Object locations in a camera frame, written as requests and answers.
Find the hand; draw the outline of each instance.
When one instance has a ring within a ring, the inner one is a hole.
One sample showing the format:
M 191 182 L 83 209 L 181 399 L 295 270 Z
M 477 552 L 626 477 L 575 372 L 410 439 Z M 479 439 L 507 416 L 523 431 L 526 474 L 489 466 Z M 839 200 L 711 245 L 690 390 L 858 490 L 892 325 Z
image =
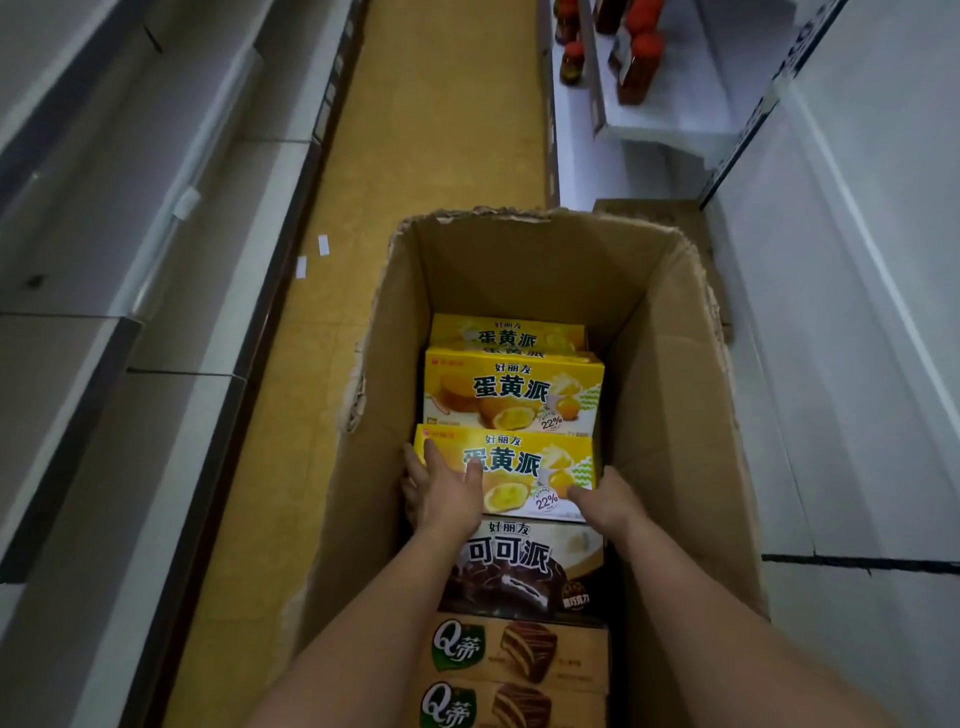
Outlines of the hand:
M 612 465 L 604 468 L 595 491 L 571 486 L 566 493 L 587 523 L 613 541 L 623 558 L 629 558 L 631 532 L 640 529 L 649 517 L 640 498 L 616 468 Z
M 433 440 L 423 443 L 426 467 L 410 445 L 403 446 L 403 457 L 410 475 L 403 482 L 407 517 L 418 532 L 441 533 L 459 548 L 480 527 L 483 465 L 471 458 L 465 473 L 455 473 Z

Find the q蒂 cake box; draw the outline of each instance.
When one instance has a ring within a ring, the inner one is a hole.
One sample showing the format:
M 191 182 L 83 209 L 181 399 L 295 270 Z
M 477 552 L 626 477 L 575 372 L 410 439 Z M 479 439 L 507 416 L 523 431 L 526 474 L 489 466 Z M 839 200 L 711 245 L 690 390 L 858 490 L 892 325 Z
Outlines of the q蒂 cake box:
M 484 517 L 460 549 L 442 612 L 604 624 L 604 540 L 582 523 Z
M 480 460 L 485 513 L 583 521 L 580 509 L 567 498 L 567 490 L 571 485 L 592 489 L 596 484 L 590 438 L 417 425 L 414 450 L 420 460 L 428 438 L 455 471 L 462 473 L 470 458 Z
M 430 345 L 450 342 L 462 342 L 470 349 L 519 347 L 559 354 L 588 350 L 587 331 L 580 324 L 435 313 L 430 327 Z
M 420 656 L 419 675 L 431 682 L 452 677 L 606 695 L 609 639 L 602 627 L 439 612 Z
M 414 728 L 605 728 L 607 698 L 595 692 L 515 683 L 414 681 L 400 723 Z
M 423 370 L 423 422 L 513 432 L 592 436 L 603 363 L 589 352 L 431 346 Z

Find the green logo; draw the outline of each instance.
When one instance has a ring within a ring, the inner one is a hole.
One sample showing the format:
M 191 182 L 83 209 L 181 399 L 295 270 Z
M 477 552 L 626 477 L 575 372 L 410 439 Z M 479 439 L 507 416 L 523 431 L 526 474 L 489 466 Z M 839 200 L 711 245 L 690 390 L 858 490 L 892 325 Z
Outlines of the green logo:
M 463 669 L 483 660 L 487 637 L 482 624 L 448 619 L 433 633 L 433 664 L 440 672 Z
M 420 728 L 470 728 L 477 718 L 477 695 L 467 688 L 434 683 L 420 701 Z

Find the tile floor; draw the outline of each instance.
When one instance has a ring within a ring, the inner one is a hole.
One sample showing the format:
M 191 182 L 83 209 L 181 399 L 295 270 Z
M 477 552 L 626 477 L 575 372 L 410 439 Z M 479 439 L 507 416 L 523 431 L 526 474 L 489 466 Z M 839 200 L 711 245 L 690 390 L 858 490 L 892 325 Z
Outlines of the tile floor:
M 387 242 L 437 208 L 544 206 L 533 0 L 372 0 L 366 41 L 167 711 L 242 725 L 320 538 L 335 413 Z M 320 257 L 317 236 L 329 237 Z

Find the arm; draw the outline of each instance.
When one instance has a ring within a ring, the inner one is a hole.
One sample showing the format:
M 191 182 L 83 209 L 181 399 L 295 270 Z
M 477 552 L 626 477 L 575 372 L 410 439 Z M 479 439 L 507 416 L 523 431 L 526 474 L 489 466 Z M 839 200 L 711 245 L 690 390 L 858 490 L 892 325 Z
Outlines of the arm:
M 576 490 L 587 522 L 630 561 L 697 726 L 896 724 L 701 570 L 614 468 L 596 491 Z
M 395 726 L 457 554 L 480 524 L 482 466 L 454 473 L 432 441 L 405 452 L 414 537 L 277 681 L 247 728 Z

